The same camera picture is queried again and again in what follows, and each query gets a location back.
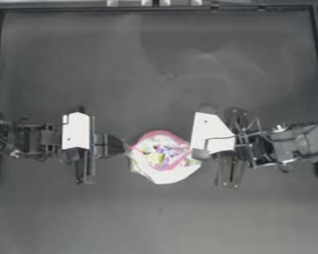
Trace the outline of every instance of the screw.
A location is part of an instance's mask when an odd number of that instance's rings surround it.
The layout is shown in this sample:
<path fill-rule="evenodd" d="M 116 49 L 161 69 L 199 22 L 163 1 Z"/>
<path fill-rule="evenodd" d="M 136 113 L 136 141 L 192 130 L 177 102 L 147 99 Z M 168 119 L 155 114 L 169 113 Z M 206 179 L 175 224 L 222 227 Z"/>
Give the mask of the screw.
<path fill-rule="evenodd" d="M 274 133 L 283 132 L 287 129 L 286 124 L 278 124 L 271 130 Z"/>
<path fill-rule="evenodd" d="M 18 150 L 13 150 L 9 154 L 13 158 L 19 158 L 19 151 Z"/>

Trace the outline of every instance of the plastic bag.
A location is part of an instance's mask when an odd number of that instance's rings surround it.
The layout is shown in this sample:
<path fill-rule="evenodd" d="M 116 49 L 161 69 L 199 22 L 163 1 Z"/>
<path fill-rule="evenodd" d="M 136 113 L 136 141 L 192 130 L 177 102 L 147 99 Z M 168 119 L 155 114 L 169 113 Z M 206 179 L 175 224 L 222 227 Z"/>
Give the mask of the plastic bag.
<path fill-rule="evenodd" d="M 129 149 L 131 171 L 157 185 L 176 183 L 202 166 L 188 142 L 167 131 L 148 132 Z"/>

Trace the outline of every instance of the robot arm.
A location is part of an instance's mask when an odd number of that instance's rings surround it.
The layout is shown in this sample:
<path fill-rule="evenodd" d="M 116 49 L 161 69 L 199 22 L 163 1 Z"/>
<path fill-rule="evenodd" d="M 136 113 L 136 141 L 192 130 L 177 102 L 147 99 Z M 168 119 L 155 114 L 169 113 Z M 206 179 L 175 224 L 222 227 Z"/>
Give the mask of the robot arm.
<path fill-rule="evenodd" d="M 58 157 L 76 167 L 76 183 L 94 183 L 94 160 L 124 153 L 113 136 L 94 133 L 93 116 L 65 114 L 62 123 L 29 124 L 5 121 L 0 112 L 0 155 L 45 161 Z"/>
<path fill-rule="evenodd" d="M 215 114 L 210 107 L 203 108 L 206 114 Z M 214 128 L 212 139 L 204 138 L 204 149 L 193 146 L 192 155 L 197 160 L 215 159 L 219 162 L 216 184 L 219 187 L 236 189 L 246 168 L 276 166 L 283 172 L 289 171 L 289 163 L 295 160 L 311 162 L 318 166 L 318 124 L 278 125 L 272 129 L 262 130 L 258 119 L 247 121 L 243 110 L 232 108 L 226 113 L 226 125 L 232 135 L 222 136 L 218 128 Z M 196 121 L 193 125 L 206 125 Z M 193 136 L 203 136 L 200 132 L 192 132 Z M 215 143 L 234 139 L 232 148 L 218 153 L 211 153 L 210 140 Z"/>

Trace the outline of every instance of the dark gray tabletop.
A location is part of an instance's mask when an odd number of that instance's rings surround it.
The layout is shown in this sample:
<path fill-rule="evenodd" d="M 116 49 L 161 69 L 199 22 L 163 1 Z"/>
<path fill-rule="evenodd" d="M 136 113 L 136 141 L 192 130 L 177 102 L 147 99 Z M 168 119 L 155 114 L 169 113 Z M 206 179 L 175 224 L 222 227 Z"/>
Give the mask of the dark gray tabletop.
<path fill-rule="evenodd" d="M 318 65 L 306 13 L 9 13 L 0 51 L 7 117 L 60 121 L 78 105 L 96 129 L 133 142 L 164 129 L 189 139 L 200 103 L 246 108 L 264 126 L 318 121 Z M 207 162 L 155 186 L 124 157 L 98 161 L 94 186 L 72 167 L 6 159 L 0 254 L 318 253 L 318 180 L 247 172 L 214 186 Z"/>

